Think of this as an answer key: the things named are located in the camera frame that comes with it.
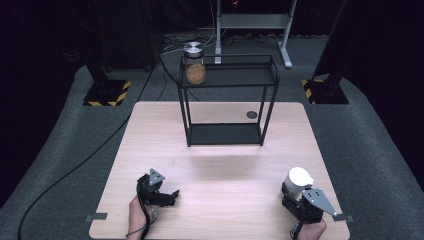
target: gray carpet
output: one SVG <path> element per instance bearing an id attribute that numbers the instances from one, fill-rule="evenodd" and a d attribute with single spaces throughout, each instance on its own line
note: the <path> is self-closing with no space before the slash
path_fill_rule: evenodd
<path id="1" fill-rule="evenodd" d="M 306 99 L 301 80 L 312 75 L 327 38 L 290 38 L 287 48 L 294 65 L 290 70 L 282 66 L 276 41 L 272 37 L 265 43 L 236 41 L 224 46 L 223 53 L 275 56 L 282 73 L 277 101 L 305 106 L 342 210 L 354 217 L 355 222 L 348 224 L 351 239 L 424 239 L 424 194 L 366 97 L 344 79 L 341 87 L 349 105 L 310 105 Z M 213 47 L 206 51 L 213 53 Z M 174 76 L 180 54 L 161 57 Z M 115 134 L 131 114 L 148 76 L 144 70 L 108 73 L 109 79 L 132 83 L 123 104 L 84 107 L 92 79 L 85 67 L 76 73 L 50 138 L 0 210 L 0 239 L 17 239 L 19 222 L 30 204 Z M 140 101 L 158 100 L 165 82 L 159 101 L 178 100 L 175 83 L 159 63 Z M 252 101 L 249 91 L 192 92 L 200 101 Z M 90 239 L 86 216 L 96 211 L 124 129 L 125 125 L 34 205 L 23 224 L 23 239 Z"/>

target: desk leg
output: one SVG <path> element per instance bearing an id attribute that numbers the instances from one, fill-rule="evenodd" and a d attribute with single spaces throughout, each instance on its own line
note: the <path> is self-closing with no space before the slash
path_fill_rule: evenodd
<path id="1" fill-rule="evenodd" d="M 294 16 L 294 10 L 296 8 L 296 3 L 297 3 L 297 0 L 292 0 L 292 4 L 290 6 L 289 17 L 288 17 L 288 20 L 287 20 L 286 27 L 284 29 L 283 41 L 278 42 L 278 48 L 280 49 L 281 57 L 283 58 L 284 65 L 286 66 L 286 68 L 292 68 L 292 66 L 293 66 L 291 61 L 290 61 L 289 54 L 287 53 L 286 45 L 287 45 L 287 39 L 289 38 L 289 35 L 290 35 L 290 28 L 291 28 L 291 24 L 293 22 L 293 16 Z"/>
<path id="2" fill-rule="evenodd" d="M 221 0 L 217 1 L 216 6 L 216 43 L 215 54 L 221 54 Z M 215 64 L 221 64 L 221 57 L 215 57 Z"/>

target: jar lid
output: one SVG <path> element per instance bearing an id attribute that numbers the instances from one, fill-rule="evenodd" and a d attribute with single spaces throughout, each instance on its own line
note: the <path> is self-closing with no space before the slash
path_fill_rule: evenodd
<path id="1" fill-rule="evenodd" d="M 204 55 L 203 44 L 200 42 L 189 42 L 184 45 L 184 56 L 188 58 L 199 58 Z"/>

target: wooden table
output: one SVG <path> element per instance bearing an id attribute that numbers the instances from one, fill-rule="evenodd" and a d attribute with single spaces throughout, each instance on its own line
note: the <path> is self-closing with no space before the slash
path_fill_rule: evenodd
<path id="1" fill-rule="evenodd" d="M 196 122 L 249 122 L 259 103 L 192 103 Z M 94 239 L 123 239 L 137 179 L 154 168 L 166 179 L 160 192 L 180 190 L 174 207 L 159 208 L 151 239 L 291 239 L 294 223 L 281 205 L 281 184 L 303 167 L 341 212 L 306 112 L 299 103 L 275 103 L 264 145 L 187 147 L 178 102 L 139 102 L 129 120 L 97 213 Z M 324 213 L 321 239 L 348 239 L 345 222 Z"/>

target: black metal rack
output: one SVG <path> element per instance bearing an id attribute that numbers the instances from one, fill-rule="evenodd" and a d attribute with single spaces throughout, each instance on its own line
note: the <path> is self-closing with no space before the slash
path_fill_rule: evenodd
<path id="1" fill-rule="evenodd" d="M 215 64 L 215 57 L 221 63 Z M 265 134 L 279 86 L 279 71 L 271 54 L 250 55 L 206 55 L 206 81 L 193 85 L 187 81 L 183 57 L 178 73 L 178 96 L 184 122 L 187 145 L 260 144 Z M 193 123 L 187 92 L 196 88 L 263 87 L 259 114 L 255 123 Z M 272 87 L 271 98 L 263 130 L 260 124 L 268 87 Z"/>

